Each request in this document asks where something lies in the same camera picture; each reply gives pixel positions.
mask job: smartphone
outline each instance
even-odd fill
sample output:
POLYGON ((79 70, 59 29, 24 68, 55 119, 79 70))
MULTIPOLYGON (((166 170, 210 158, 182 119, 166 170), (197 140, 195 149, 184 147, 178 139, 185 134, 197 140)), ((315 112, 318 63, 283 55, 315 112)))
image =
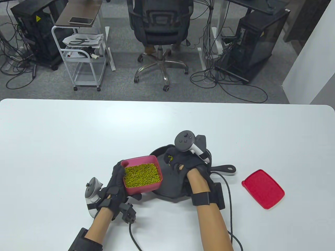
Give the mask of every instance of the smartphone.
POLYGON ((93 19, 92 18, 83 18, 83 17, 72 17, 70 19, 69 23, 91 25, 93 23, 93 19))

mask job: gray carpet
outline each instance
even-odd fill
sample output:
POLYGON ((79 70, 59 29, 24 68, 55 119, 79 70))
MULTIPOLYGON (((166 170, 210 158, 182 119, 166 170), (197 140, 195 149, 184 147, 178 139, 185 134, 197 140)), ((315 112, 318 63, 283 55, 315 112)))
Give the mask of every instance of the gray carpet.
MULTIPOLYGON (((220 1, 216 1, 213 24, 217 23, 220 1)), ((0 23, 7 22, 3 8, 1 8, 0 23)), ((203 12, 202 5, 195 4, 193 17, 203 12)), ((245 14, 246 9, 234 4, 230 5, 225 26, 230 26, 234 31, 237 28, 239 18, 245 14)), ((133 78, 140 63, 138 55, 143 51, 143 45, 137 41, 129 26, 129 17, 125 0, 104 2, 103 16, 105 25, 111 27, 109 44, 112 50, 116 71, 106 69, 101 92, 96 88, 79 87, 73 91, 63 64, 55 72, 38 67, 35 80, 27 87, 19 90, 5 88, 5 83, 10 78, 0 73, 0 100, 5 98, 36 98, 36 99, 86 99, 86 100, 138 100, 138 101, 181 101, 181 102, 229 102, 240 103, 236 98, 225 94, 222 89, 201 89, 193 85, 189 76, 201 70, 201 64, 197 49, 181 46, 181 51, 172 54, 172 57, 184 61, 189 66, 189 75, 184 75, 183 70, 168 69, 170 78, 170 91, 162 91, 164 85, 161 73, 158 70, 145 71, 140 76, 140 83, 134 84, 133 78)), ((208 14, 191 21, 188 40, 191 44, 198 42, 202 35, 202 29, 206 24, 208 14)), ((6 37, 13 33, 10 25, 1 26, 0 29, 6 37)), ((267 103, 288 103, 281 84, 289 72, 297 55, 290 44, 282 40, 283 32, 273 50, 273 55, 252 81, 253 85, 263 88, 269 95, 267 103)), ((30 81, 31 74, 17 77, 11 83, 11 87, 23 85, 30 81)), ((261 101, 264 94, 257 89, 248 86, 226 86, 226 89, 244 99, 261 101)))

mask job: white paper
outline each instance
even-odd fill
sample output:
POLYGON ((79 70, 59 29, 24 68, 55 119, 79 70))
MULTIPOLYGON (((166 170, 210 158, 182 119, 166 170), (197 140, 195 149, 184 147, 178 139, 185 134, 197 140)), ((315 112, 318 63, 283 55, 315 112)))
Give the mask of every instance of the white paper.
POLYGON ((64 38, 63 43, 69 47, 99 48, 103 39, 103 34, 73 34, 64 38))

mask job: white vr controller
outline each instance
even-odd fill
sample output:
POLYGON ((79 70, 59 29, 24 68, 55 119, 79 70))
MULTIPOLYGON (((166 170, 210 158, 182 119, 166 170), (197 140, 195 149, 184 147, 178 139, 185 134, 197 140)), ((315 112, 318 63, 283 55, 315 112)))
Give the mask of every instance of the white vr controller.
POLYGON ((98 212, 98 210, 95 207, 93 207, 93 205, 100 199, 98 192, 100 191, 102 186, 103 184, 100 181, 98 181, 98 179, 95 177, 91 178, 89 183, 86 184, 86 191, 85 191, 86 205, 89 214, 93 218, 98 212))
POLYGON ((206 149, 206 136, 204 135, 195 136, 191 131, 182 131, 175 139, 175 146, 181 152, 191 151, 204 162, 210 162, 210 154, 206 149))

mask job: forearm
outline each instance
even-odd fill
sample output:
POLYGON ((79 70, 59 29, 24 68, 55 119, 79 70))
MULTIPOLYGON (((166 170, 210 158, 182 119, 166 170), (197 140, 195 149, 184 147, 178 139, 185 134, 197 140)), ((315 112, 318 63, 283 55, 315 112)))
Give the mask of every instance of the forearm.
POLYGON ((85 238, 102 244, 114 213, 107 207, 100 209, 85 238))
MULTIPOLYGON (((193 193, 209 192, 207 181, 194 168, 187 174, 193 193)), ((215 203, 197 206, 204 251, 233 251, 226 225, 215 203)))

